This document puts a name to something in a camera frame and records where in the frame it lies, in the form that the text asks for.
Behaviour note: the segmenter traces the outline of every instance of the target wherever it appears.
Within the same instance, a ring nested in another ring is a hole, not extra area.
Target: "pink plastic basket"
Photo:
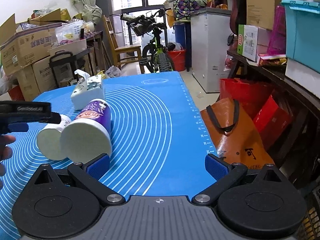
[[[270,55],[285,54],[286,37],[285,11],[284,7],[279,5],[275,11],[275,21],[267,53]]]

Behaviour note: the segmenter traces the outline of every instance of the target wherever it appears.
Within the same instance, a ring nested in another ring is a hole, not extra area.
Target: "red bucket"
[[[184,71],[186,69],[186,50],[168,51],[168,55],[174,63],[174,70]]]

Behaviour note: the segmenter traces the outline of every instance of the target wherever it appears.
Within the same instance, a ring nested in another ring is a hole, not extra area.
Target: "finger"
[[[2,158],[1,160],[10,159],[12,157],[12,149],[8,146],[6,146],[3,150]]]
[[[2,164],[0,164],[0,176],[4,176],[4,174],[5,174],[5,167]]]
[[[0,136],[0,144],[6,145],[16,141],[16,138],[12,135],[1,135]]]

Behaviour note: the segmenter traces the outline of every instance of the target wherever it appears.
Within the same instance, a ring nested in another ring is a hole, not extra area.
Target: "white canister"
[[[111,109],[103,99],[92,100],[63,131],[62,154],[73,162],[87,163],[100,154],[112,154]]]
[[[71,119],[61,114],[60,124],[47,124],[37,135],[37,145],[42,154],[50,160],[61,161],[67,156],[60,150],[60,137]]]

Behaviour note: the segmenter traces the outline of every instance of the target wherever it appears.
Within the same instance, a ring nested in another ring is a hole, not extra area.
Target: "brown tote bag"
[[[202,119],[225,162],[243,163],[249,169],[261,169],[274,164],[264,150],[253,121],[237,100],[225,98],[201,111]]]

